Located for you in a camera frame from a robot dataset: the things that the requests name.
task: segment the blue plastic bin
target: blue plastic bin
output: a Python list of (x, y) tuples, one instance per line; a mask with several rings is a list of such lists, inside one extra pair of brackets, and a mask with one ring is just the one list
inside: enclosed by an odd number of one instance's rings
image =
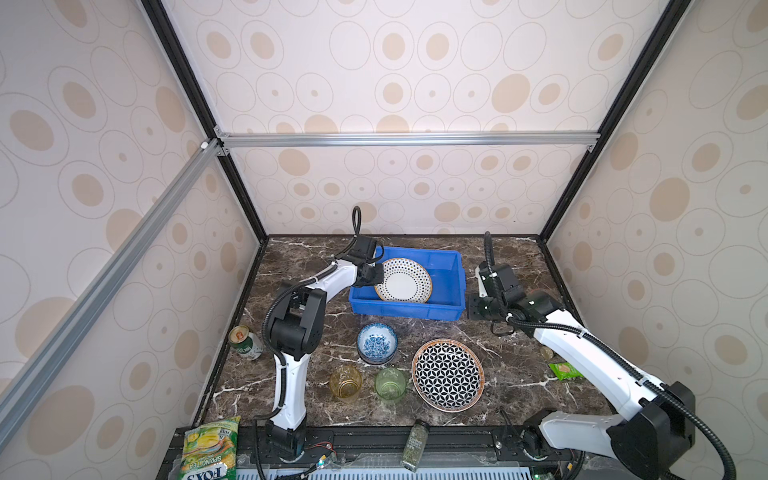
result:
[(352, 311), (361, 315), (404, 316), (429, 320), (458, 320), (465, 308), (467, 279), (462, 255), (454, 250), (385, 247), (384, 262), (409, 258), (419, 262), (432, 278), (432, 295), (427, 303), (386, 302), (372, 286), (349, 290)]

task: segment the polka dot plate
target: polka dot plate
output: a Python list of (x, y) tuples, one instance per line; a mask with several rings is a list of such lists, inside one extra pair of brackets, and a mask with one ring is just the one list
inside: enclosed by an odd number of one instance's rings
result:
[(374, 286), (379, 298), (388, 302), (426, 303), (432, 295), (432, 278), (418, 262), (390, 258), (383, 264), (384, 281)]
[(463, 412), (480, 400), (485, 375), (469, 347), (450, 339), (425, 343), (411, 365), (416, 392), (443, 412)]

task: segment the white plate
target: white plate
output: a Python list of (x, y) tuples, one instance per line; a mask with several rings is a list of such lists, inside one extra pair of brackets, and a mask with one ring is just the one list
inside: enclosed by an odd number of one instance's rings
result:
[(425, 268), (409, 258), (390, 258), (383, 264), (384, 281), (374, 286), (388, 302), (425, 303), (432, 295), (432, 279)]

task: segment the small glass cup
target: small glass cup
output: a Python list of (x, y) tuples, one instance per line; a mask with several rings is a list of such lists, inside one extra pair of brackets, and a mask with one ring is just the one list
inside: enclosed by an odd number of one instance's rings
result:
[(396, 400), (406, 392), (408, 380), (402, 371), (393, 366), (376, 373), (376, 393), (384, 400)]
[(352, 403), (360, 395), (362, 376), (358, 369), (353, 366), (340, 366), (331, 373), (328, 386), (331, 388), (333, 396), (337, 399), (344, 403)]

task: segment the beer can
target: beer can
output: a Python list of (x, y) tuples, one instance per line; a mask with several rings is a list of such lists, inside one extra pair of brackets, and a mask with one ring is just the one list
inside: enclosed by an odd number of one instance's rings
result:
[(230, 343), (235, 352), (250, 360), (259, 358), (264, 351), (264, 345), (259, 337), (245, 325), (238, 325), (230, 331)]

